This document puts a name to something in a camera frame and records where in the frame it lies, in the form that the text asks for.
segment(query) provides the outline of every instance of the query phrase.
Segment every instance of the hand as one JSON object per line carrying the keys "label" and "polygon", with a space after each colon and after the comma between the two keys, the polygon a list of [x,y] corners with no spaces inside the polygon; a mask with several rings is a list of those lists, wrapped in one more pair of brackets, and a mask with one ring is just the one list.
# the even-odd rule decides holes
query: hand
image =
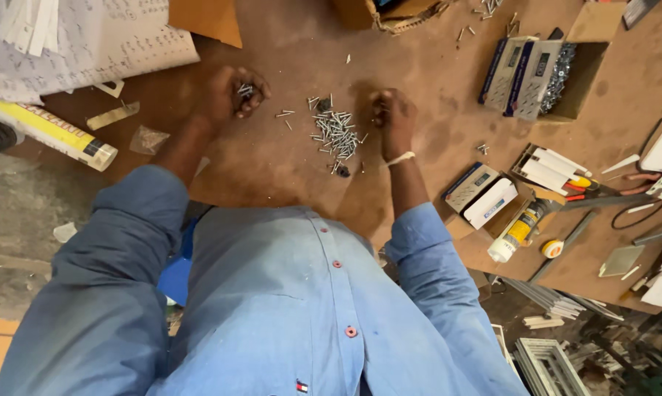
{"label": "hand", "polygon": [[383,89],[371,95],[373,122],[382,130],[382,157],[385,162],[412,151],[412,136],[417,108],[407,96],[395,88]]}
{"label": "hand", "polygon": [[[253,86],[253,95],[247,100],[238,94],[243,84]],[[221,128],[231,118],[247,118],[260,104],[272,97],[269,84],[254,71],[245,67],[235,69],[224,66],[206,83],[193,118],[205,120],[213,129]]]}

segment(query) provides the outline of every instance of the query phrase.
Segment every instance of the wooden workbench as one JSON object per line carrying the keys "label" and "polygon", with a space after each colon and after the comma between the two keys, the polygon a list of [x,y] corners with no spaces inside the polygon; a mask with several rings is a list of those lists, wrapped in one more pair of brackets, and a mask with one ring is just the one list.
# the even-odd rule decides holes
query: wooden workbench
{"label": "wooden workbench", "polygon": [[[519,12],[522,34],[547,37],[556,27],[568,32],[582,0],[506,0],[493,18],[479,21],[470,9],[478,0],[459,0],[426,25],[390,37],[375,31],[345,30],[335,10],[325,1],[239,1],[238,18],[244,49],[195,37],[202,62],[127,80],[121,98],[140,101],[137,115],[98,130],[95,135],[120,151],[104,172],[119,180],[150,157],[128,150],[139,125],[177,133],[177,127],[195,103],[206,76],[217,65],[229,63],[255,68],[273,87],[274,98],[256,115],[235,122],[226,136],[207,151],[212,160],[195,179],[191,198],[219,206],[286,206],[306,204],[317,212],[342,220],[350,229],[370,238],[379,248],[390,236],[393,221],[389,176],[379,157],[379,137],[369,124],[367,97],[376,87],[397,87],[417,104],[419,121],[414,139],[418,162],[434,202],[445,215],[439,195],[466,167],[480,160],[508,170],[528,142],[555,149],[598,172],[639,150],[654,123],[662,117],[662,2],[634,30],[620,27],[608,50],[590,99],[580,119],[566,125],[536,125],[478,105],[476,99],[496,45],[512,14]],[[464,34],[470,24],[476,36]],[[346,57],[351,54],[351,62]],[[350,163],[353,177],[329,175],[331,160],[318,152],[308,137],[315,131],[306,98],[334,94],[335,109],[356,115],[359,132],[371,133]],[[78,89],[45,98],[56,115],[85,128],[85,119],[121,105],[96,89]],[[294,129],[273,115],[281,109]],[[491,148],[483,157],[479,142]],[[85,166],[52,150],[44,162]],[[359,173],[360,162],[365,173]],[[613,187],[626,182],[614,180]],[[626,231],[610,229],[620,208],[603,212],[577,244],[541,281],[541,284],[601,301],[647,312],[658,307],[637,299],[618,301],[638,278],[600,279],[598,270],[614,249],[662,221],[662,211],[644,224]],[[584,212],[561,213],[535,244],[564,238]],[[487,255],[489,241],[479,233],[456,243],[465,265],[485,272],[526,279],[543,261],[536,248],[520,249],[503,265]],[[659,254],[662,241],[647,246],[638,263],[642,275]]]}

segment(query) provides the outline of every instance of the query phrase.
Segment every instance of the plastic bag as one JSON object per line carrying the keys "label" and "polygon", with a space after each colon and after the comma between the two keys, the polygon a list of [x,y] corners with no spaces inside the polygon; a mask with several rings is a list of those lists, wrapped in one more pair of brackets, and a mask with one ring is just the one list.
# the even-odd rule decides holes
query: plastic bag
{"label": "plastic bag", "polygon": [[152,130],[141,125],[130,140],[130,149],[141,154],[155,155],[170,137],[169,133]]}

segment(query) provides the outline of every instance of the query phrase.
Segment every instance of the shirt button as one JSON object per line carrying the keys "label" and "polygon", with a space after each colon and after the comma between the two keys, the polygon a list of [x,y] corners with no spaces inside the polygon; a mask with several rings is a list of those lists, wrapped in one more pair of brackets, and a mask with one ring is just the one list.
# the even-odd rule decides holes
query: shirt button
{"label": "shirt button", "polygon": [[358,331],[356,331],[356,328],[354,328],[353,326],[348,326],[346,328],[346,336],[348,336],[348,338],[353,338],[357,335],[358,335]]}

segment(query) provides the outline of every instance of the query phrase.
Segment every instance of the blue shirt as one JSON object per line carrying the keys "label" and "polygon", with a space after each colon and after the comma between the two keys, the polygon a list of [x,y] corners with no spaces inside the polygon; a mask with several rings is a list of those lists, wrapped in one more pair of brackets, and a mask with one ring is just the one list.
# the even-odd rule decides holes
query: blue shirt
{"label": "blue shirt", "polygon": [[170,340],[155,285],[187,201],[157,166],[98,194],[13,338],[0,395],[528,395],[430,203],[392,227],[401,288],[367,241],[308,208],[211,210]]}

